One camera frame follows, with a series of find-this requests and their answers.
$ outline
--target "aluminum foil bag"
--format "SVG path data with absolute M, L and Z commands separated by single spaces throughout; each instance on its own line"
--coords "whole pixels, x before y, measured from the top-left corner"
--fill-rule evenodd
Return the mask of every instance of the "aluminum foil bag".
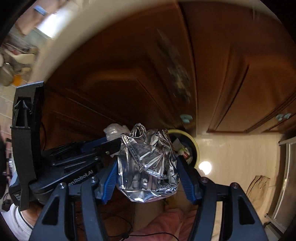
M 121 135 L 118 189 L 134 202 L 152 202 L 176 193 L 176 157 L 164 131 L 140 123 Z

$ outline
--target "orange object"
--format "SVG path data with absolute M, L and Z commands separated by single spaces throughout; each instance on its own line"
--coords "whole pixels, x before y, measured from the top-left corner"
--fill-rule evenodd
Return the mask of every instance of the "orange object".
M 22 83 L 22 76 L 20 74 L 15 74 L 13 77 L 12 84 L 14 84 L 15 86 L 20 86 L 21 83 Z

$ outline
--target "screw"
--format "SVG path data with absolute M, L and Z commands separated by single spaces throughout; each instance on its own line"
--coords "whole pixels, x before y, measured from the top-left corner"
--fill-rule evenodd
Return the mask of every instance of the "screw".
M 95 183 L 95 182 L 96 182 L 96 177 L 95 176 L 91 177 L 91 183 Z
M 207 177 L 202 177 L 200 180 L 202 183 L 207 183 L 209 181 Z
M 67 186 L 66 183 L 60 183 L 60 184 L 59 184 L 59 188 L 60 188 L 60 189 L 64 189 L 66 186 Z
M 239 188 L 239 185 L 237 183 L 232 183 L 231 186 L 232 186 L 233 189 L 238 189 Z

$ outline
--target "tile floor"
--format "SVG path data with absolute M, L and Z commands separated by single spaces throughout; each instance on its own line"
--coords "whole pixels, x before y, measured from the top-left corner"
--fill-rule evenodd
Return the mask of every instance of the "tile floor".
M 280 134 L 261 135 L 200 135 L 195 138 L 200 149 L 200 163 L 208 161 L 212 171 L 206 175 L 215 183 L 229 185 L 237 182 L 244 191 L 256 175 L 270 178 L 269 188 L 264 204 L 258 211 L 261 221 L 266 220 L 264 214 L 268 211 L 275 189 L 275 179 L 279 168 L 278 141 Z M 178 205 L 183 211 L 190 208 L 182 186 L 175 195 Z M 163 202 L 136 204 L 134 216 L 134 231 L 146 226 L 163 212 Z M 221 225 L 222 206 L 217 203 L 216 222 L 212 240 L 218 240 Z

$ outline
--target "blue gripper pad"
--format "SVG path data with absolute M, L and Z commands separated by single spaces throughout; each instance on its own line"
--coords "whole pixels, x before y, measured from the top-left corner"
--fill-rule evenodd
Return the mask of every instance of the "blue gripper pad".
M 115 185 L 117 183 L 118 164 L 114 161 L 113 165 L 106 170 L 105 177 L 100 179 L 102 186 L 102 197 L 100 198 L 105 205 L 112 197 Z
M 177 172 L 187 199 L 192 204 L 197 204 L 198 200 L 202 199 L 202 190 L 198 182 L 200 179 L 199 173 L 187 164 L 183 156 L 177 158 Z

